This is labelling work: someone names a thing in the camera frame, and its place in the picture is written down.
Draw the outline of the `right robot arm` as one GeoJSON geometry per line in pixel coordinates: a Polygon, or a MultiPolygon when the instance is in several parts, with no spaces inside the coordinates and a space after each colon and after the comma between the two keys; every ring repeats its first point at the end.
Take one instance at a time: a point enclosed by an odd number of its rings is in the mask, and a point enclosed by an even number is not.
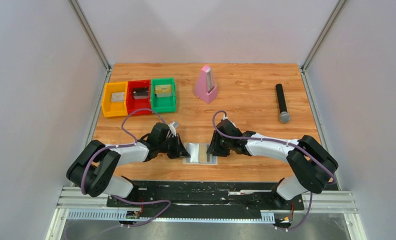
{"type": "Polygon", "coordinates": [[[278,209],[284,209],[302,193],[320,194],[335,179],[339,167],[334,157],[310,135],[300,139],[273,138],[255,131],[241,132],[233,122],[223,119],[215,127],[207,154],[227,157],[231,151],[289,164],[293,175],[281,179],[271,195],[272,204],[278,209]]]}

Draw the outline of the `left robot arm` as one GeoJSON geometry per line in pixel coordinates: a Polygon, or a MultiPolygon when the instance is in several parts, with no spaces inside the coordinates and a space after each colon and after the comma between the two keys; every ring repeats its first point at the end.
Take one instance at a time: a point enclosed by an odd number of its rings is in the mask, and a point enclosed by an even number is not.
{"type": "Polygon", "coordinates": [[[158,154],[166,154],[169,159],[189,158],[191,155],[176,132],[177,125],[158,122],[133,144],[109,145],[92,140],[68,168],[66,178],[85,195],[118,196],[126,206],[135,206],[139,201],[138,187],[126,176],[115,176],[116,167],[148,162],[158,154]]]}

